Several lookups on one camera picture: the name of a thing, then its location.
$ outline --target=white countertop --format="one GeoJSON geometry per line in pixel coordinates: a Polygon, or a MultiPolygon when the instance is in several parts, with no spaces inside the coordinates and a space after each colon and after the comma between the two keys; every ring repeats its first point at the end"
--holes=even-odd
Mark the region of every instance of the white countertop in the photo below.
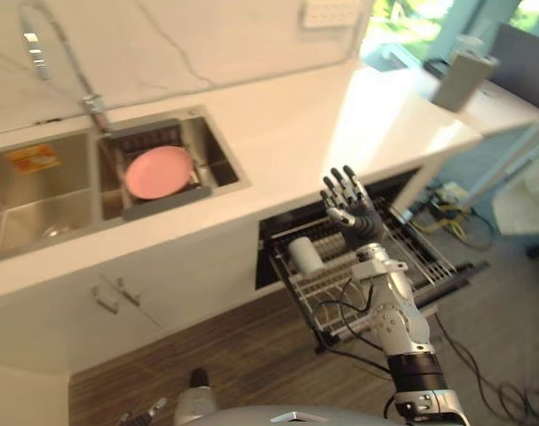
{"type": "MultiPolygon", "coordinates": [[[[405,92],[414,91],[425,99],[432,98],[440,84],[440,80],[419,67],[390,71],[384,75],[393,86],[405,92]]],[[[492,136],[539,121],[538,107],[489,81],[485,81],[476,90],[461,111],[449,113],[483,136],[492,136]]]]}
{"type": "MultiPolygon", "coordinates": [[[[214,225],[315,201],[333,166],[348,163],[371,183],[480,140],[455,115],[356,61],[109,116],[119,122],[192,105],[205,105],[241,164],[246,187],[0,261],[0,295],[214,225]]],[[[0,135],[0,147],[88,125],[78,117],[18,130],[0,135]]]]}

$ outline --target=desk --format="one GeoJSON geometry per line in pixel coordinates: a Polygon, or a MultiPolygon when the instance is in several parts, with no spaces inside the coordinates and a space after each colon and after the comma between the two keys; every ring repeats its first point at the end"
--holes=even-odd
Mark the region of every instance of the desk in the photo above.
{"type": "MultiPolygon", "coordinates": [[[[422,68],[390,71],[384,73],[384,78],[386,83],[403,91],[413,91],[426,99],[432,97],[440,83],[422,68]]],[[[468,197],[462,202],[463,207],[468,207],[495,185],[513,162],[539,143],[539,108],[500,86],[484,82],[460,112],[448,112],[484,137],[528,126],[520,139],[469,190],[468,197]]]]}

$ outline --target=window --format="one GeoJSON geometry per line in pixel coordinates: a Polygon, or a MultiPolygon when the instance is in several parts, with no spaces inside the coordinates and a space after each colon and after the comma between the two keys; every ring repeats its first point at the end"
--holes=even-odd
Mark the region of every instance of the window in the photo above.
{"type": "Polygon", "coordinates": [[[361,56],[368,63],[420,63],[452,4],[453,0],[376,0],[361,56]]]}
{"type": "Polygon", "coordinates": [[[522,0],[508,22],[513,27],[530,31],[539,20],[539,0],[522,0]]]}

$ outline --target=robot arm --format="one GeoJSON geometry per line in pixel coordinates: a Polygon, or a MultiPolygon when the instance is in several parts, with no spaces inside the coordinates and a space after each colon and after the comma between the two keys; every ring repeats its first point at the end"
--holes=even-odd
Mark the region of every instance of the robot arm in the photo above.
{"type": "Polygon", "coordinates": [[[336,169],[324,178],[321,192],[332,220],[342,226],[346,244],[360,262],[352,268],[354,283],[371,285],[368,326],[377,335],[395,384],[395,406],[411,424],[470,426],[455,392],[448,388],[429,342],[429,325],[417,309],[404,262],[392,260],[381,246],[384,226],[363,185],[349,167],[348,179],[336,169]]]}

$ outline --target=sink basin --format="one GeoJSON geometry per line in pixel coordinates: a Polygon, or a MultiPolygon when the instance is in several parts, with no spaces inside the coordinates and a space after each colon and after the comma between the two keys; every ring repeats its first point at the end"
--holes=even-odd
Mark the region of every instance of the sink basin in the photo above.
{"type": "Polygon", "coordinates": [[[231,192],[242,184],[237,162],[201,107],[122,122],[111,136],[90,129],[11,146],[0,151],[0,258],[231,192]],[[160,200],[133,197],[123,184],[124,171],[138,155],[163,145],[182,146],[190,153],[190,181],[160,200]],[[43,149],[47,157],[31,154],[43,149]],[[22,169],[15,156],[27,167],[31,162],[38,167],[22,169]],[[44,167],[45,162],[51,167],[44,167]]]}
{"type": "Polygon", "coordinates": [[[26,155],[22,146],[0,152],[0,254],[93,222],[88,141],[75,134],[33,144],[49,146],[58,164],[28,172],[9,160],[11,153],[26,155]]]}
{"type": "Polygon", "coordinates": [[[99,178],[105,219],[140,218],[220,193],[239,182],[229,152],[206,112],[186,108],[128,122],[99,142],[99,178]],[[141,200],[129,193],[123,176],[129,164],[149,149],[180,146],[193,159],[193,173],[181,191],[160,200],[141,200]]]}

